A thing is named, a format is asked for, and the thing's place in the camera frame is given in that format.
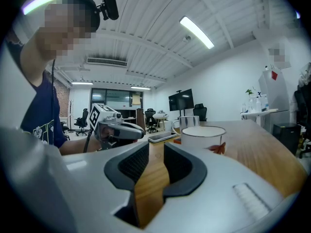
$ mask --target window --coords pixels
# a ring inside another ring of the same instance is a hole
[[[130,107],[130,92],[107,90],[107,105],[115,110]]]
[[[92,89],[91,102],[105,103],[106,101],[106,90],[105,89]]]
[[[93,103],[103,103],[114,110],[133,110],[142,108],[142,94],[138,91],[92,89],[91,105]]]

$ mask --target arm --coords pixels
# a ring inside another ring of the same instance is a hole
[[[114,134],[114,130],[109,127],[103,127],[101,130],[101,139],[107,138],[109,135]],[[59,148],[61,155],[83,153],[84,146],[86,144],[86,138],[75,141],[65,141],[63,145]],[[101,149],[101,143],[98,141],[94,135],[89,139],[87,152],[94,152]]]
[[[86,144],[86,138],[83,138],[81,140],[75,140],[75,141],[66,141],[59,148],[59,151],[61,155],[83,153],[85,144]],[[95,138],[95,136],[92,135],[91,138],[89,139],[87,151],[94,152],[96,150],[99,150],[100,148],[101,148],[100,142]]]

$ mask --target cable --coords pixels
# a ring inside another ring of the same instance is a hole
[[[86,144],[84,145],[83,153],[87,152],[88,142],[89,142],[89,139],[91,138],[92,133],[93,133],[93,129],[91,128],[86,138]]]
[[[54,118],[54,64],[55,64],[55,59],[53,60],[52,64],[52,104],[51,104],[51,112],[52,112],[52,119],[53,120],[53,127],[55,125],[55,118]],[[54,130],[52,131],[52,142],[54,145]]]

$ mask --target ventilation grille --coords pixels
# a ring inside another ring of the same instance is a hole
[[[115,67],[126,67],[127,66],[126,61],[102,59],[102,58],[87,58],[86,62],[88,64],[108,65],[108,66],[115,66]]]

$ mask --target red label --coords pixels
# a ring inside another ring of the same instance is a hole
[[[276,80],[276,78],[277,78],[277,73],[276,73],[276,72],[273,72],[273,71],[272,71],[272,78],[273,78],[274,80]]]

